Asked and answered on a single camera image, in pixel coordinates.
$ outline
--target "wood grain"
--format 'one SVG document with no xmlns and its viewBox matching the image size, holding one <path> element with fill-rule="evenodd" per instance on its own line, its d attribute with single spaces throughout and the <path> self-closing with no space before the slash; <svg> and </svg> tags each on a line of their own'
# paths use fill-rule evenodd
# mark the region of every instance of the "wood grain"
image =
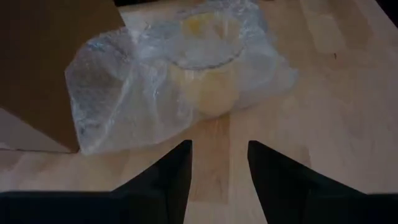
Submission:
<svg viewBox="0 0 398 224">
<path fill-rule="evenodd" d="M 266 223 L 246 159 L 252 139 L 363 192 L 398 192 L 392 22 L 372 0 L 259 4 L 278 51 L 300 71 L 291 90 L 144 149 L 90 157 L 0 151 L 0 188 L 113 189 L 190 138 L 186 223 Z M 142 10 L 121 9 L 125 20 Z"/>
</svg>

